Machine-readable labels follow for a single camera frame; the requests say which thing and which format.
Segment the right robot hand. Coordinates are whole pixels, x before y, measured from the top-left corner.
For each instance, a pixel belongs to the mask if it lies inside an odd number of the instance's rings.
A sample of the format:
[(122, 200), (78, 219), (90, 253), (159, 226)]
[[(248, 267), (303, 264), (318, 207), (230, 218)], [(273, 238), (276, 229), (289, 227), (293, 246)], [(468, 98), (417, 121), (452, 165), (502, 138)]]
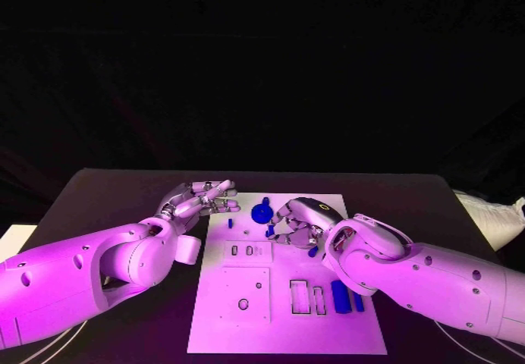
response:
[(298, 197), (285, 203), (270, 219), (270, 225), (276, 226), (285, 221), (292, 231), (269, 234), (269, 239), (273, 243), (312, 249), (325, 243), (331, 230), (342, 220), (342, 215), (325, 202)]

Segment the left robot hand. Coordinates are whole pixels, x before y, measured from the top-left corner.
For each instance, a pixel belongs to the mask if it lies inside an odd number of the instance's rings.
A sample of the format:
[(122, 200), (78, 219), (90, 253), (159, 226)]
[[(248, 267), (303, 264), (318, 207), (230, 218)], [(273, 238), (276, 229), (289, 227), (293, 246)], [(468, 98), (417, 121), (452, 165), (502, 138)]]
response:
[(156, 210), (156, 217), (168, 221), (189, 222), (202, 216), (238, 212), (241, 206), (231, 180), (182, 183), (166, 194)]

